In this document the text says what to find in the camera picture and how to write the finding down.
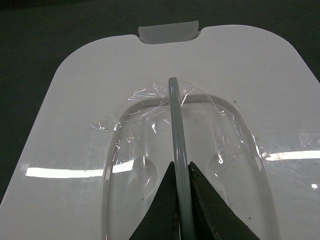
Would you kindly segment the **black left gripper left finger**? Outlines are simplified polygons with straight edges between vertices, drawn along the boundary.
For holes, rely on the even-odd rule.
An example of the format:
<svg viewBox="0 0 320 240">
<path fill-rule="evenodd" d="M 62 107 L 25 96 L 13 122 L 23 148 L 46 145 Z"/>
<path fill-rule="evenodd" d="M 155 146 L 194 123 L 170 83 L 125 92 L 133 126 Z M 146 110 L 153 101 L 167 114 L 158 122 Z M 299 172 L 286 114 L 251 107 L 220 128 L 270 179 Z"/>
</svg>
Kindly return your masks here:
<svg viewBox="0 0 320 240">
<path fill-rule="evenodd" d="M 154 199 L 131 240 L 179 240 L 178 194 L 174 162 L 170 162 Z"/>
</svg>

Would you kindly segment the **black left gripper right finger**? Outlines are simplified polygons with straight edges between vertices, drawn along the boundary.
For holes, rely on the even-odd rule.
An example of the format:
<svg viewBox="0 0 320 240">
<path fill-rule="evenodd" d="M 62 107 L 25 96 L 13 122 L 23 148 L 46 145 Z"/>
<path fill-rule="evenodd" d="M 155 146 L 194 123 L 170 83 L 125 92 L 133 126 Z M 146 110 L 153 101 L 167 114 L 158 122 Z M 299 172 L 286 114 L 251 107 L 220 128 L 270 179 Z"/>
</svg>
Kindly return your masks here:
<svg viewBox="0 0 320 240">
<path fill-rule="evenodd" d="M 229 208 L 198 166 L 188 165 L 195 231 L 199 240 L 258 240 Z"/>
</svg>

